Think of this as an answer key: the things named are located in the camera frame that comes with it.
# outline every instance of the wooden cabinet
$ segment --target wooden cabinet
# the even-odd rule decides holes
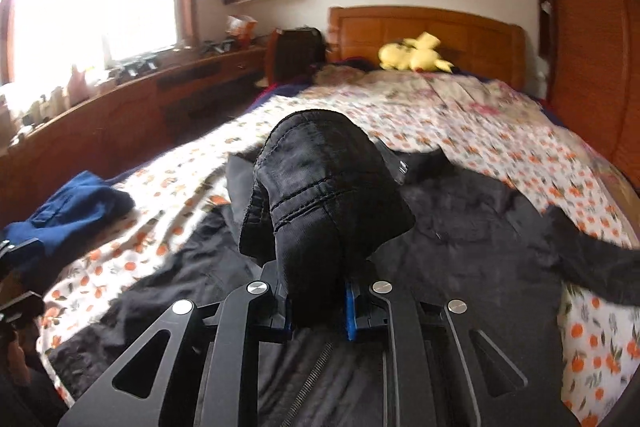
[[[550,105],[638,187],[640,0],[551,1]]]
[[[131,81],[43,125],[0,156],[0,227],[26,219],[81,171],[111,178],[228,120],[257,94],[265,49]]]

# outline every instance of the wooden wardrobe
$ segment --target wooden wardrobe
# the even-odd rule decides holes
[[[548,101],[640,187],[640,0],[548,1],[540,25]]]

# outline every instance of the window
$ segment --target window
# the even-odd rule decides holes
[[[177,42],[175,0],[14,0],[14,81],[31,95]]]

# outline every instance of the bedspread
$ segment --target bedspread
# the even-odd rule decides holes
[[[470,77],[449,76],[454,86],[439,75],[413,73],[396,78],[393,86],[384,86],[382,77],[371,82],[361,75],[350,84],[348,72],[341,74],[338,85],[314,86],[299,98],[276,96],[168,152],[117,186],[131,194],[135,209],[101,234],[94,250],[70,265],[45,297],[38,347],[50,372],[47,350],[99,320],[110,299],[158,269],[212,205],[226,202],[227,155],[260,146],[282,118],[302,109],[341,112],[396,150],[440,146],[452,162],[516,187],[540,211],[556,204],[586,233],[625,247],[638,245],[629,222],[590,168],[588,149],[505,84],[485,88]],[[569,285],[558,323],[566,361],[562,399],[583,425],[596,425],[640,362],[640,310],[615,306]],[[72,402],[56,375],[51,376]]]

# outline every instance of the stuffed toy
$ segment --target stuffed toy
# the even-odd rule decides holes
[[[453,64],[442,60],[435,51],[440,40],[424,32],[417,39],[404,39],[401,44],[386,44],[380,48],[380,67],[385,70],[436,71],[451,73]]]
[[[411,63],[411,49],[404,44],[386,44],[378,52],[380,67],[383,70],[409,70]]]

